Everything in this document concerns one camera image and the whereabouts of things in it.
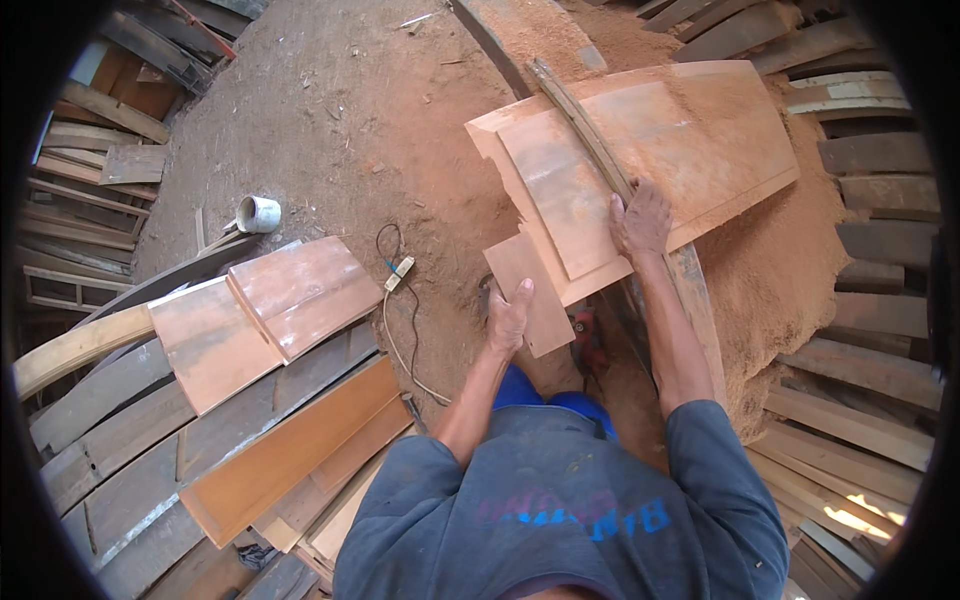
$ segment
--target small wooden piece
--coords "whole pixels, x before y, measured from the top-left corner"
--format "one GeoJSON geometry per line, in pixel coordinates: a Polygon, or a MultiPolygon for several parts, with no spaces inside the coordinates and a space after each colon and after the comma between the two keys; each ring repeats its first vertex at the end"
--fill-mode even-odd
{"type": "Polygon", "coordinates": [[[534,297],[527,313],[527,328],[523,337],[534,358],[540,358],[573,341],[575,334],[570,319],[528,233],[519,233],[487,248],[484,257],[507,302],[513,301],[516,288],[524,278],[533,279],[534,297]]]}
{"type": "Polygon", "coordinates": [[[144,137],[149,137],[159,144],[165,144],[170,139],[170,130],[167,126],[86,85],[72,80],[67,81],[63,88],[63,98],[144,137]]]}
{"type": "Polygon", "coordinates": [[[335,236],[230,267],[227,284],[286,365],[383,300],[335,236]]]}
{"type": "Polygon", "coordinates": [[[16,395],[23,401],[69,372],[154,330],[145,304],[109,319],[67,331],[13,363],[16,395]]]}
{"type": "Polygon", "coordinates": [[[100,184],[159,183],[169,154],[166,144],[110,146],[100,184]]]}
{"type": "Polygon", "coordinates": [[[774,386],[765,408],[921,471],[930,461],[930,436],[815,396],[774,386]]]}
{"type": "Polygon", "coordinates": [[[400,402],[399,388],[381,358],[189,486],[180,501],[223,547],[391,401],[400,402]]]}
{"type": "Polygon", "coordinates": [[[837,235],[844,250],[853,258],[926,271],[937,229],[933,223],[872,219],[841,223],[837,226],[837,235]]]}
{"type": "Polygon", "coordinates": [[[833,175],[933,172],[930,155],[919,133],[852,135],[817,142],[817,148],[824,169],[833,175]]]}
{"type": "Polygon", "coordinates": [[[148,304],[156,336],[199,416],[282,363],[226,279],[217,277],[148,304]]]}
{"type": "Polygon", "coordinates": [[[926,298],[837,292],[832,325],[926,338],[926,298]]]}

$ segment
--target wooden board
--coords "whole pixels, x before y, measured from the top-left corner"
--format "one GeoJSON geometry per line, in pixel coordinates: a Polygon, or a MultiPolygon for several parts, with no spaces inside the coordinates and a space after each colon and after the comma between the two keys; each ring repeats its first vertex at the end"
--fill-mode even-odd
{"type": "Polygon", "coordinates": [[[195,416],[174,381],[100,423],[40,469],[54,508],[63,516],[126,463],[195,416]]]}
{"type": "Polygon", "coordinates": [[[30,427],[37,450],[55,453],[72,444],[113,409],[170,374],[157,340],[127,353],[78,383],[30,427]]]}
{"type": "Polygon", "coordinates": [[[775,41],[750,56],[750,62],[760,75],[770,75],[845,50],[873,47],[863,28],[846,16],[811,25],[775,41]]]}
{"type": "Polygon", "coordinates": [[[398,396],[381,358],[190,485],[180,501],[223,547],[398,396]]]}
{"type": "Polygon", "coordinates": [[[360,431],[253,522],[274,548],[289,552],[350,477],[411,422],[403,402],[390,402],[360,431]]]}
{"type": "Polygon", "coordinates": [[[156,336],[197,415],[282,364],[233,297],[225,276],[148,307],[156,336]]]}
{"type": "Polygon", "coordinates": [[[915,470],[778,422],[771,423],[767,435],[751,447],[776,450],[908,505],[923,479],[915,470]]]}
{"type": "MultiPolygon", "coordinates": [[[[569,90],[625,170],[653,180],[672,200],[669,252],[799,176],[782,123],[748,62],[638,69],[572,84],[569,90]],[[671,70],[671,85],[683,91],[683,105],[663,83],[663,68],[671,70]],[[734,87],[739,110],[724,110],[730,105],[725,96],[734,87]],[[712,115],[712,128],[729,135],[706,132],[697,116],[703,114],[712,115]],[[744,134],[747,122],[752,124],[749,135],[744,134]],[[731,159],[753,153],[763,156],[760,170],[731,159]],[[705,164],[711,166],[705,170],[705,164]]],[[[566,292],[577,279],[601,279],[607,285],[632,272],[610,237],[610,187],[558,109],[535,97],[474,119],[468,131],[481,155],[497,164],[564,305],[583,297],[571,299],[566,292]],[[560,269],[550,264],[554,255],[560,269]],[[615,277],[609,280],[608,275],[615,277]]],[[[597,289],[588,288],[588,293],[597,289]]]]}
{"type": "Polygon", "coordinates": [[[169,154],[170,147],[166,144],[110,146],[100,184],[160,183],[169,154]]]}
{"type": "Polygon", "coordinates": [[[779,355],[777,360],[923,408],[940,410],[944,388],[924,363],[817,338],[793,354],[779,355]]]}
{"type": "Polygon", "coordinates": [[[837,226],[837,235],[844,250],[853,258],[926,271],[937,229],[933,223],[872,219],[841,223],[837,226]]]}
{"type": "MultiPolygon", "coordinates": [[[[52,173],[54,175],[59,175],[68,179],[80,181],[82,183],[89,183],[91,185],[100,185],[100,171],[98,169],[84,167],[75,162],[69,162],[61,158],[40,155],[40,157],[36,160],[35,167],[37,170],[45,173],[52,173]]],[[[123,194],[130,194],[131,196],[141,200],[149,200],[151,202],[156,200],[156,190],[151,187],[147,187],[146,185],[115,185],[110,189],[123,194]]]]}
{"type": "Polygon", "coordinates": [[[930,436],[815,396],[774,386],[764,408],[917,470],[930,461],[930,436]]]}
{"type": "Polygon", "coordinates": [[[227,284],[284,364],[383,300],[383,288],[335,236],[230,267],[227,284]]]}
{"type": "Polygon", "coordinates": [[[738,12],[673,53],[676,62],[723,60],[792,32],[800,24],[800,11],[776,1],[738,12]]]}
{"type": "Polygon", "coordinates": [[[537,256],[529,233],[519,233],[487,248],[483,254],[507,302],[514,300],[516,288],[524,278],[534,281],[534,297],[527,312],[527,328],[523,332],[534,358],[574,340],[570,319],[537,256]]]}
{"type": "Polygon", "coordinates": [[[924,175],[854,175],[839,178],[847,208],[873,217],[939,221],[937,181],[924,175]]]}
{"type": "Polygon", "coordinates": [[[831,325],[927,337],[926,298],[837,292],[837,311],[831,325]]]}
{"type": "Polygon", "coordinates": [[[63,520],[73,522],[77,513],[90,515],[76,530],[82,535],[75,537],[75,545],[80,547],[89,548],[90,536],[96,541],[96,555],[88,554],[87,565],[95,571],[108,564],[131,540],[179,505],[178,492],[183,487],[250,446],[375,351],[376,341],[368,325],[350,329],[289,367],[263,377],[202,419],[192,420],[114,474],[63,520]]]}
{"type": "Polygon", "coordinates": [[[824,169],[833,175],[902,172],[932,173],[919,133],[869,133],[817,142],[824,169]]]}
{"type": "Polygon", "coordinates": [[[86,108],[118,123],[132,132],[149,137],[159,144],[165,144],[170,139],[170,129],[167,126],[86,85],[72,80],[67,81],[63,88],[63,98],[78,107],[86,108]]]}
{"type": "Polygon", "coordinates": [[[153,332],[145,304],[67,331],[13,363],[17,397],[23,401],[64,375],[153,332]]]}

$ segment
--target varnished wooden board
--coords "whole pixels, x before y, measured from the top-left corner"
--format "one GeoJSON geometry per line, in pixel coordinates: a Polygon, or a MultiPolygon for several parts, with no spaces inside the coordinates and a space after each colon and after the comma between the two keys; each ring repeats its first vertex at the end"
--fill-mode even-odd
{"type": "Polygon", "coordinates": [[[573,341],[575,335],[570,319],[528,233],[518,233],[487,248],[484,256],[507,302],[513,301],[516,288],[524,278],[533,279],[534,297],[527,312],[523,337],[534,358],[573,341]]]}
{"type": "Polygon", "coordinates": [[[930,436],[816,396],[774,386],[764,408],[917,470],[930,461],[930,436]]]}
{"type": "Polygon", "coordinates": [[[180,501],[223,547],[399,396],[380,358],[180,493],[180,501]]]}
{"type": "Polygon", "coordinates": [[[285,364],[383,300],[383,288],[337,237],[230,267],[227,282],[285,364]]]}
{"type": "Polygon", "coordinates": [[[217,277],[148,305],[170,366],[200,416],[283,362],[226,279],[217,277]]]}
{"type": "MultiPolygon", "coordinates": [[[[580,99],[625,170],[653,180],[673,202],[669,252],[799,176],[780,118],[747,61],[638,69],[591,86],[586,83],[571,85],[570,92],[580,99]],[[663,69],[670,69],[670,75],[663,69]],[[681,90],[677,93],[684,95],[684,102],[672,95],[663,82],[667,79],[681,90]],[[731,109],[728,97],[734,90],[737,110],[731,109]],[[705,115],[710,115],[713,133],[702,125],[705,115]],[[716,134],[720,131],[727,134],[716,134]],[[754,154],[757,159],[750,159],[754,154]]],[[[474,141],[485,156],[496,155],[501,148],[509,154],[507,163],[494,158],[503,164],[498,168],[508,193],[528,230],[543,222],[566,278],[575,280],[617,262],[608,215],[611,190],[560,111],[542,100],[502,108],[470,122],[468,130],[473,126],[497,132],[499,145],[476,135],[474,141]],[[518,171],[522,189],[512,189],[508,169],[518,171]],[[525,208],[527,198],[535,212],[525,208]]],[[[544,249],[538,246],[543,257],[544,249]]],[[[619,264],[627,275],[629,265],[619,264]]],[[[563,297],[567,286],[557,283],[563,297]]]]}
{"type": "Polygon", "coordinates": [[[166,144],[110,146],[100,184],[159,183],[169,154],[166,144]]]}

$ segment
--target white bucket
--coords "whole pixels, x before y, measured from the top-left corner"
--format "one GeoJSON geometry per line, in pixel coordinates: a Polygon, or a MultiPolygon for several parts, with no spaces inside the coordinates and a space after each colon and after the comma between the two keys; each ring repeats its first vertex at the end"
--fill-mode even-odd
{"type": "Polygon", "coordinates": [[[280,205],[269,198],[247,196],[237,206],[237,228],[244,233],[270,233],[280,223],[280,205]]]}

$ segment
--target man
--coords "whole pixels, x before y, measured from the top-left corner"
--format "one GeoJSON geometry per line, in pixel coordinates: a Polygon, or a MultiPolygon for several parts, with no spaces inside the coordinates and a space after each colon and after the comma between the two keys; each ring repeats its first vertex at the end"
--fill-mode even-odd
{"type": "Polygon", "coordinates": [[[776,505],[663,263],[669,202],[635,185],[628,209],[612,197],[612,236],[643,288],[672,478],[617,444],[599,405],[542,404],[516,367],[501,387],[535,290],[508,304],[493,287],[487,343],[435,437],[398,441],[363,499],[339,598],[780,598],[776,505]]]}

